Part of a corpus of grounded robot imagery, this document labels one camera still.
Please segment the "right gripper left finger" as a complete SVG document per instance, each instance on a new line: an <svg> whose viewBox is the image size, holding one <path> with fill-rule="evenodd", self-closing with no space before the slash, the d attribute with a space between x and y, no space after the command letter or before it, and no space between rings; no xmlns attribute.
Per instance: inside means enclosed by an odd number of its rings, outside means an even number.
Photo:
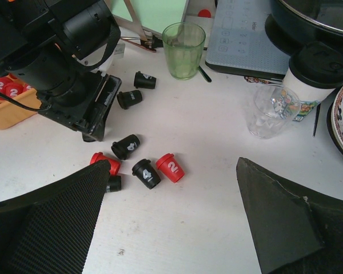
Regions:
<svg viewBox="0 0 343 274"><path fill-rule="evenodd" d="M0 273L82 273L109 171L101 160L0 202Z"/></svg>

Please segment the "orange storage basket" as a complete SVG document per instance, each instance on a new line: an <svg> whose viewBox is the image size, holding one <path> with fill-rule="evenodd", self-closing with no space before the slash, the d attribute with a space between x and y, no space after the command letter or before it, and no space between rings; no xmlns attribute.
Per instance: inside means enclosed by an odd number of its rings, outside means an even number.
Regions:
<svg viewBox="0 0 343 274"><path fill-rule="evenodd" d="M23 93L13 98L14 100L31 108L40 107L41 103L37 99L35 89L12 75L7 77L11 78L13 82L21 84L24 88ZM35 114L34 111L25 110L0 98L0 130L10 128Z"/></svg>

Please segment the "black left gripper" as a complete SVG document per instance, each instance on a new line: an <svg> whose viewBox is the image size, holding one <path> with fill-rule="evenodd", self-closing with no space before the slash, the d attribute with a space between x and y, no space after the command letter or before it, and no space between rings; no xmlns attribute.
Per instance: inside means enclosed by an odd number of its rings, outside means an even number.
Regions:
<svg viewBox="0 0 343 274"><path fill-rule="evenodd" d="M79 78L85 91L83 101L75 106L61 106L54 99L47 99L51 107L39 114L81 132L85 142L101 142L111 105L122 81L113 75L102 76L100 72L86 72Z"/></svg>

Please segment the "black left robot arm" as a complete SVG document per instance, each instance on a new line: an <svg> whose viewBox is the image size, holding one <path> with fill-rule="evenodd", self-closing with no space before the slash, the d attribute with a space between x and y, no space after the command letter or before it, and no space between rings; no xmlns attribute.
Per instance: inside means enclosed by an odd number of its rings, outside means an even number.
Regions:
<svg viewBox="0 0 343 274"><path fill-rule="evenodd" d="M100 142L122 83L100 67L120 37L104 1L0 1L0 76L34 88L40 115Z"/></svg>

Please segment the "red capsule cluster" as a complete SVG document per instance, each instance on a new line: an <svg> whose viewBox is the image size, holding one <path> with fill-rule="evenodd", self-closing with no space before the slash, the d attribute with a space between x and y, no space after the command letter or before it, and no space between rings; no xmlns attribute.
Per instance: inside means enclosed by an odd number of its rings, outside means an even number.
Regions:
<svg viewBox="0 0 343 274"><path fill-rule="evenodd" d="M156 167L173 183L177 183L185 176L185 171L171 153L160 157L156 161Z"/></svg>

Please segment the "red capsule pair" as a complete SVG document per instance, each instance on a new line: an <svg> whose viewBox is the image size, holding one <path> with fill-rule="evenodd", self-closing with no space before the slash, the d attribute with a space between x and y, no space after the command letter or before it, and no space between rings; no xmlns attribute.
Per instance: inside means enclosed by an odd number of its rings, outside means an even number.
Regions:
<svg viewBox="0 0 343 274"><path fill-rule="evenodd" d="M108 156L105 156L102 152L97 152L91 157L90 164L94 164L95 162L98 162L100 160L106 160L109 162L110 164L109 172L111 175L118 175L119 170L121 168L120 161L110 158Z"/></svg>

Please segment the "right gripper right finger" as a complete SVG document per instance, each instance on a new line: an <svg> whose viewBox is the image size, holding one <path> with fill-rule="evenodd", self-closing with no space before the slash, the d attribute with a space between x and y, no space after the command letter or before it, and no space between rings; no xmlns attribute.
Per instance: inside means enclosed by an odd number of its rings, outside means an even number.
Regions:
<svg viewBox="0 0 343 274"><path fill-rule="evenodd" d="M343 273L343 200L247 158L236 173L262 273Z"/></svg>

